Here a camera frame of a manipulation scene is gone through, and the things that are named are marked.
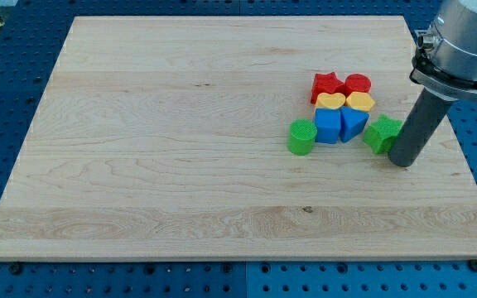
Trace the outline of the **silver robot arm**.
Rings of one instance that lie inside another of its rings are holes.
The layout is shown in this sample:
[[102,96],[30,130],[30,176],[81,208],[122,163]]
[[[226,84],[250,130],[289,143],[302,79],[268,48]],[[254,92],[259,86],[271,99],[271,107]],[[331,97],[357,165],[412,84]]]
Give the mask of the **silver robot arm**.
[[477,0],[445,0],[417,35],[410,79],[445,101],[477,103]]

